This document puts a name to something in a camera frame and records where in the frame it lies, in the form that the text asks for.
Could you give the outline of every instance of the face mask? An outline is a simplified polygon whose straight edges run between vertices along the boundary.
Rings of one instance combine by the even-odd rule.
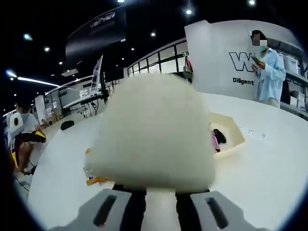
[[[23,119],[24,124],[28,120],[29,115],[30,115],[30,113],[20,113],[20,116]]]
[[[254,46],[255,52],[262,52],[266,49],[266,46]]]

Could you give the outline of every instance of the black ceiling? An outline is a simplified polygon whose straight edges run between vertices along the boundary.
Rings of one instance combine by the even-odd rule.
[[[203,19],[210,23],[251,19],[282,25],[279,17],[273,15],[265,4],[268,1],[256,1],[256,7],[250,7],[247,0],[216,3],[204,0],[125,0],[126,42],[112,44],[83,60],[77,66],[79,73],[75,77],[61,76],[65,70],[76,67],[65,63],[67,37],[89,20],[122,3],[117,3],[117,0],[19,1],[18,6],[7,7],[12,9],[13,15],[10,18],[13,20],[8,25],[9,55],[5,68],[12,69],[18,76],[62,85],[76,77],[92,74],[101,54],[108,56],[104,65],[118,64],[126,67],[149,52],[185,37],[184,26]],[[193,14],[189,17],[185,15],[188,6],[193,9]],[[157,34],[155,38],[150,37],[152,31]],[[29,33],[33,41],[23,40],[24,33]],[[50,52],[44,52],[44,46],[50,47]],[[6,111],[14,108],[15,93],[26,93],[31,101],[37,96],[37,92],[43,93],[54,88],[37,83],[10,81],[4,73],[1,77],[4,79]]]

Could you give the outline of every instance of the white foam block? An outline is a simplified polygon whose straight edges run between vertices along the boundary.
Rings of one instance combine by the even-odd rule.
[[[85,167],[130,187],[195,192],[214,180],[214,147],[201,95],[173,75],[140,74],[115,89]]]

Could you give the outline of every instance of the black hair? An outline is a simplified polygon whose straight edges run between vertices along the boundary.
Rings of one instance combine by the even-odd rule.
[[[25,96],[17,96],[16,104],[18,107],[22,107],[24,112],[28,112],[30,109],[30,102]]]
[[[260,30],[253,30],[251,34],[251,38],[253,38],[254,35],[258,35],[258,34],[260,35],[260,40],[268,40],[266,36]]]

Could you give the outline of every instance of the black banner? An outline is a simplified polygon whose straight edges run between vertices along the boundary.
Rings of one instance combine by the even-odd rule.
[[[122,6],[95,17],[72,33],[67,39],[66,59],[79,62],[125,37],[126,11]]]

